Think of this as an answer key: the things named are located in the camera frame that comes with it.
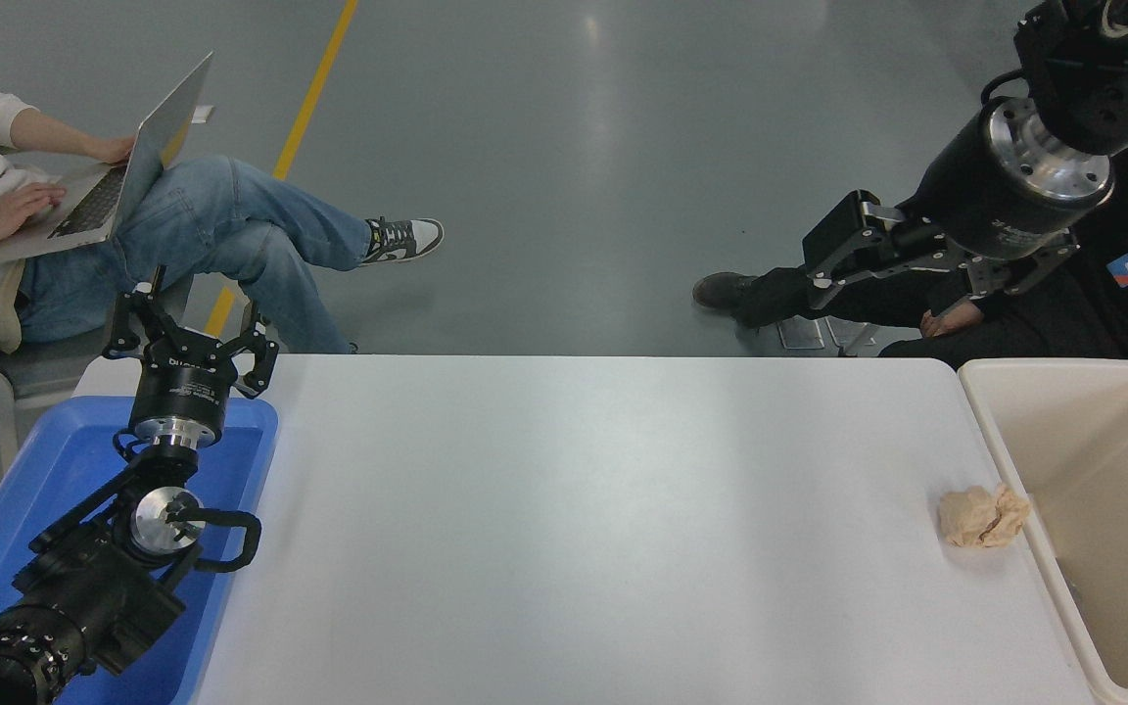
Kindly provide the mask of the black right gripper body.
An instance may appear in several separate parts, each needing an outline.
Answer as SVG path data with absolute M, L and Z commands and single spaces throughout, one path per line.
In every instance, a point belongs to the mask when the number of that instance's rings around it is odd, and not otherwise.
M 904 213 L 990 259 L 1045 247 L 1109 196 L 1109 157 L 1052 134 L 1031 102 L 989 102 L 929 164 Z

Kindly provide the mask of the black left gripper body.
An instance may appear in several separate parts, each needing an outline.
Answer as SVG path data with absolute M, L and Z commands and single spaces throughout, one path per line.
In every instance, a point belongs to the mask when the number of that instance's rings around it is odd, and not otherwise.
M 220 352 L 219 340 L 182 335 L 149 343 L 129 421 L 188 418 L 199 424 L 222 424 L 236 369 Z

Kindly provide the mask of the black-clad person's bare hand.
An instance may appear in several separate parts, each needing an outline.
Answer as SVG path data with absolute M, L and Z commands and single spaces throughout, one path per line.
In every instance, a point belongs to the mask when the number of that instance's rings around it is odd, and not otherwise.
M 943 311 L 934 312 L 927 309 L 922 314 L 920 336 L 923 340 L 943 338 L 943 336 L 960 333 L 979 325 L 984 320 L 984 312 L 972 300 L 961 299 L 957 303 L 948 306 Z

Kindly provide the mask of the laptop person's right hand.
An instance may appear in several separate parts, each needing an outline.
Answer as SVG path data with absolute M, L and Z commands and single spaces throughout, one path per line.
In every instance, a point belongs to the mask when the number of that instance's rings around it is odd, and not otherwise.
M 17 233 L 26 221 L 55 208 L 67 196 L 67 187 L 50 182 L 34 182 L 0 197 L 0 243 Z

